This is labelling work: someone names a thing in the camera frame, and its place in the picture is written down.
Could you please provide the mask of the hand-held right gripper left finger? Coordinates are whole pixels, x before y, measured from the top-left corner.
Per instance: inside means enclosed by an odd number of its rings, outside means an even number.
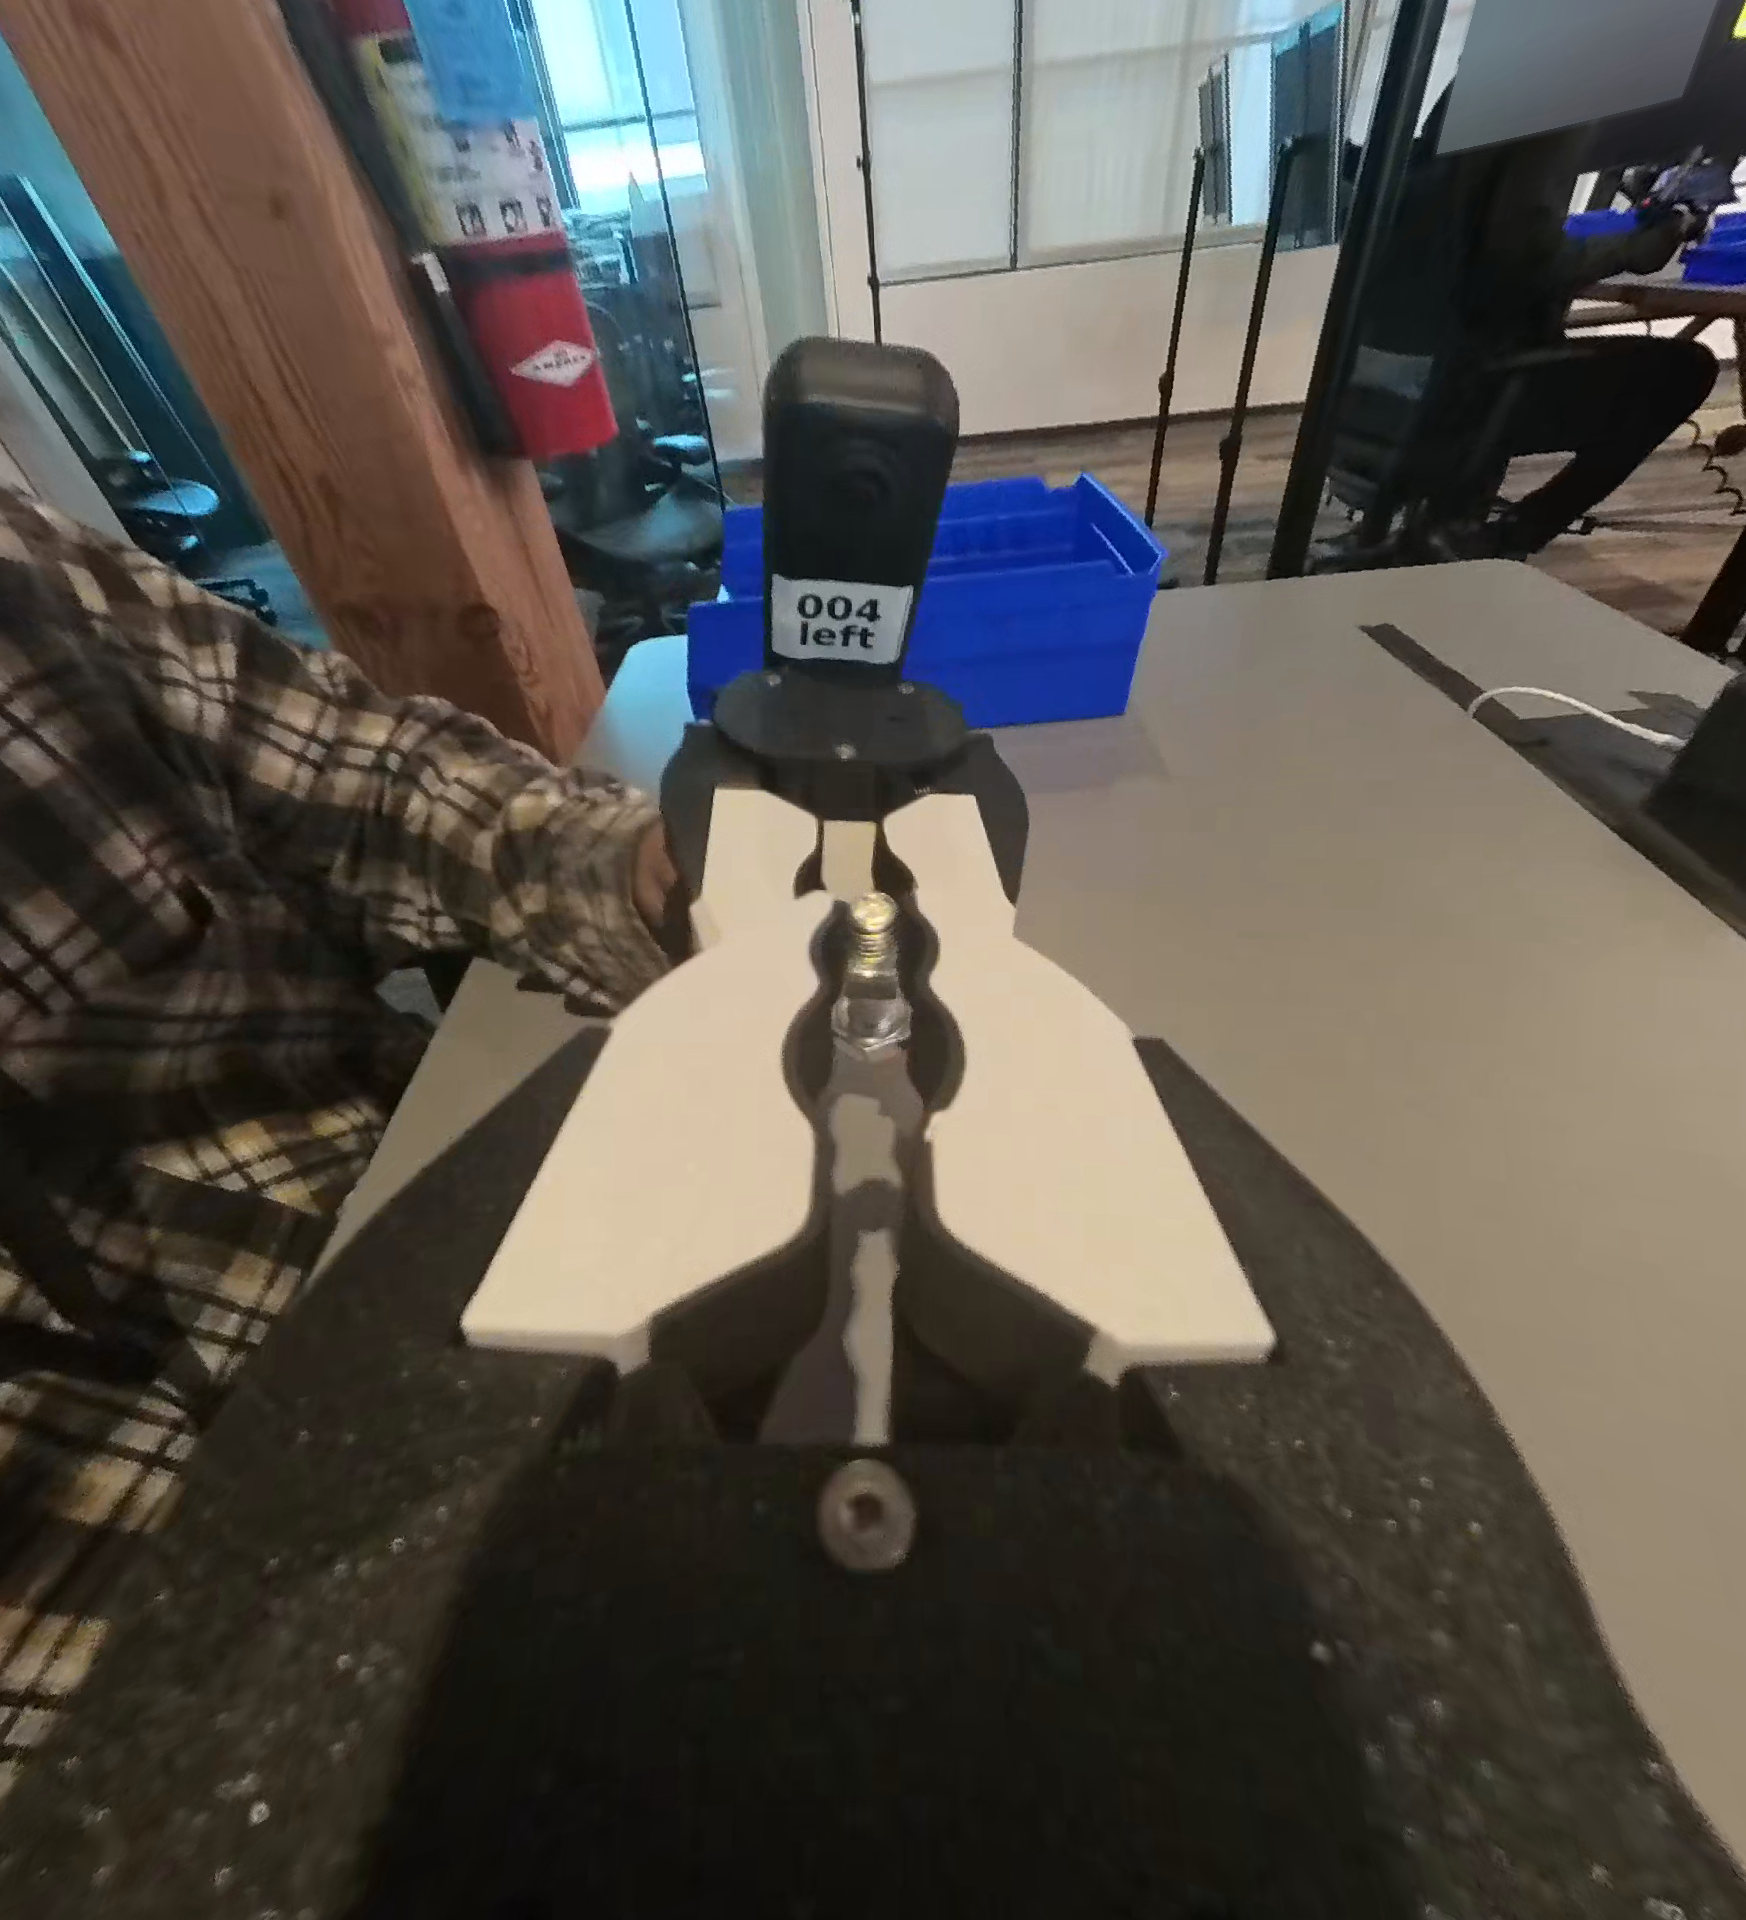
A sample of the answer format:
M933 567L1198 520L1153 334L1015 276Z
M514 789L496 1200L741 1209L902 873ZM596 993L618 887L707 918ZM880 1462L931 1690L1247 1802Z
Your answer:
M610 1023L463 1310L466 1344L632 1372L668 1310L794 1245L817 1148L785 1047L833 910L770 907Z

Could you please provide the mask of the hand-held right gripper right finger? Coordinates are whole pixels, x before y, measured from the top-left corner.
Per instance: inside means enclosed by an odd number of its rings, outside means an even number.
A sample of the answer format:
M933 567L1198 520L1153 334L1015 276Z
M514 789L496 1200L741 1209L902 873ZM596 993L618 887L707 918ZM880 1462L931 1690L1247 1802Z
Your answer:
M912 920L904 1326L976 1386L1267 1360L1270 1315L1127 1023L1009 902L915 896Z

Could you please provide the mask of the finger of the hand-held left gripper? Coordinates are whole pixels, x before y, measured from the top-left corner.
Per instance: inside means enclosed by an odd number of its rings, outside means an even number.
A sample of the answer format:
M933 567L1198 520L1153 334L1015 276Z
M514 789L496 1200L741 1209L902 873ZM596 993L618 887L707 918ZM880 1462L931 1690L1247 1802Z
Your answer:
M808 961L833 909L823 889L800 889L822 846L823 822L807 808L759 785L719 785L692 900L694 954Z
M883 836L912 877L918 916L937 938L1017 936L1017 902L973 796L921 794L886 817Z

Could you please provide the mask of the silver hex bolt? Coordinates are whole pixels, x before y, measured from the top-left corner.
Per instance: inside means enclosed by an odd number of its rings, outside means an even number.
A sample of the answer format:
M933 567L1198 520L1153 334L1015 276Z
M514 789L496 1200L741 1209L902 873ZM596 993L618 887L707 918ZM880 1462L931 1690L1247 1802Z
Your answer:
M883 891L864 892L848 905L848 951L841 978L841 1000L899 1004L904 998L899 975L902 910Z

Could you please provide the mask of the blue plastic bin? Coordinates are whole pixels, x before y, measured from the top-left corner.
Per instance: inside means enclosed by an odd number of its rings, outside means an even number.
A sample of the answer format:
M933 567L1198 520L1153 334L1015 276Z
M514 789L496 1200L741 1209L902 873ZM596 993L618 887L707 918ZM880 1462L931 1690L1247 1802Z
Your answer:
M1127 709L1165 546L1099 478L943 491L933 545L891 581L839 563L883 559L866 487L775 476L724 518L720 595L690 611L696 717L753 672L808 666L846 687L936 687L976 729Z

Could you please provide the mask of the person's left forearm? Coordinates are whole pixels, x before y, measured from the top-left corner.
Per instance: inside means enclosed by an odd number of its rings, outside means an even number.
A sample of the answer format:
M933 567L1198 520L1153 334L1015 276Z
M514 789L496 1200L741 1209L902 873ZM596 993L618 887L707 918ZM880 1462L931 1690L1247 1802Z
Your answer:
M284 804L293 868L399 946L463 946L618 1011L676 961L630 878L659 806L556 766L428 695L378 691L349 662L307 658L290 726L309 779Z

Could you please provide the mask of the person's left hand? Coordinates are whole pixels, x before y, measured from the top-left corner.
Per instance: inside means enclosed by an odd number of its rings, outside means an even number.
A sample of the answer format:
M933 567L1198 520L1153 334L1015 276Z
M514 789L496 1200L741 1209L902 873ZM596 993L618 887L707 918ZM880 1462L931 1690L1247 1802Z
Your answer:
M639 838L632 863L630 896L657 942L687 936L694 895L676 865L665 822L654 822Z

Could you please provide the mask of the grey office chair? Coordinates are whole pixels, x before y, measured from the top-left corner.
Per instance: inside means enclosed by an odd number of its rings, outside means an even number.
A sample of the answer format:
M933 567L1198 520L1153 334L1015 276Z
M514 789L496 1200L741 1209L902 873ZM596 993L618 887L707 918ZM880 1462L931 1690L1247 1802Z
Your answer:
M659 616L716 595L727 500L708 436L639 423L541 482L575 589Z

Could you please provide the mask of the black light stand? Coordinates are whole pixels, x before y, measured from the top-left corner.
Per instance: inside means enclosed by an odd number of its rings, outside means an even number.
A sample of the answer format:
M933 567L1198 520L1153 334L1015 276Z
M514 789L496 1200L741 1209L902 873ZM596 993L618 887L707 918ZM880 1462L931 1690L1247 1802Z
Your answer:
M858 126L860 126L860 174L861 174L861 211L866 236L866 287L870 299L872 339L886 344L883 314L883 278L880 256L880 218L876 193L876 163L872 155L872 100L866 42L866 1L850 1L855 53L855 91L858 91Z

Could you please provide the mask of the red fire extinguisher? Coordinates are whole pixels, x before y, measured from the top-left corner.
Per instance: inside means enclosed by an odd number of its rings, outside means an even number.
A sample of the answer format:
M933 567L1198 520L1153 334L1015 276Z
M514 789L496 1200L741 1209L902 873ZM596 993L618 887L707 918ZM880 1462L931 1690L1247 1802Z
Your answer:
M610 387L536 122L451 126L406 1L282 1L380 202L477 444L549 464L616 436Z

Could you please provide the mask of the black panel stand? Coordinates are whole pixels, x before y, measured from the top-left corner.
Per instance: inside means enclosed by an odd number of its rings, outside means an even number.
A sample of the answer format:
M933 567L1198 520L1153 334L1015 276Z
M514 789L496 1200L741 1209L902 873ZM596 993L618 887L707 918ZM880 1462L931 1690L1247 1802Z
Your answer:
M1155 526L1159 492L1165 469L1167 435L1174 417L1174 399L1178 391L1180 356L1188 324L1191 295L1194 259L1198 252L1198 229L1208 207L1208 176L1214 171L1224 173L1229 148L1228 106L1229 80L1226 62L1210 73L1198 85L1198 148L1194 158L1189 200L1181 230L1178 258L1171 316L1162 352L1162 364L1155 380L1155 412L1149 443L1149 482L1144 497L1144 525Z
M1208 176L1205 218L1214 230L1251 230L1255 264L1242 349L1220 444L1220 482L1208 533L1204 581L1220 579L1246 417L1270 314L1280 252L1338 236L1338 139L1347 54L1347 6L1322 4L1267 37L1232 47L1226 171Z

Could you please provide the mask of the black rolling display stand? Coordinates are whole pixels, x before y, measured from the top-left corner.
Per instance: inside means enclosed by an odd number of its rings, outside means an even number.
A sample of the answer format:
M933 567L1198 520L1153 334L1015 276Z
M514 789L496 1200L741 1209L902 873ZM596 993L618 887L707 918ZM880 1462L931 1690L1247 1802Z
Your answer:
M1643 208L1676 180L1732 208L1746 158L1746 4L1468 4L1453 74L1434 87L1450 4L1399 4L1356 171L1316 366L1274 525L1267 576L1314 559L1340 397L1407 163L1446 94L1445 152L1586 129L1569 214ZM1682 264L1685 248L1660 273Z

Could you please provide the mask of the blue paper tag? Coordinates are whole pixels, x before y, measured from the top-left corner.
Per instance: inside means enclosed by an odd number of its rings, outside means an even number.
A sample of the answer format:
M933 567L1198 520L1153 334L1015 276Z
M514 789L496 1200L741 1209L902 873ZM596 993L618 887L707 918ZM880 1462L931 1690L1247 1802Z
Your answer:
M433 100L451 126L536 122L540 93L510 1L406 1Z

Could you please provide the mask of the wooden post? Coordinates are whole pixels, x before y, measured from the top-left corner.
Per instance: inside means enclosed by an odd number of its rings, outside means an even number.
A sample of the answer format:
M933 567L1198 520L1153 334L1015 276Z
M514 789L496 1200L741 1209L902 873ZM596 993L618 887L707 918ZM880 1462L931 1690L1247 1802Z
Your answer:
M573 756L603 682L540 476L479 448L279 7L0 1L0 33L332 645Z

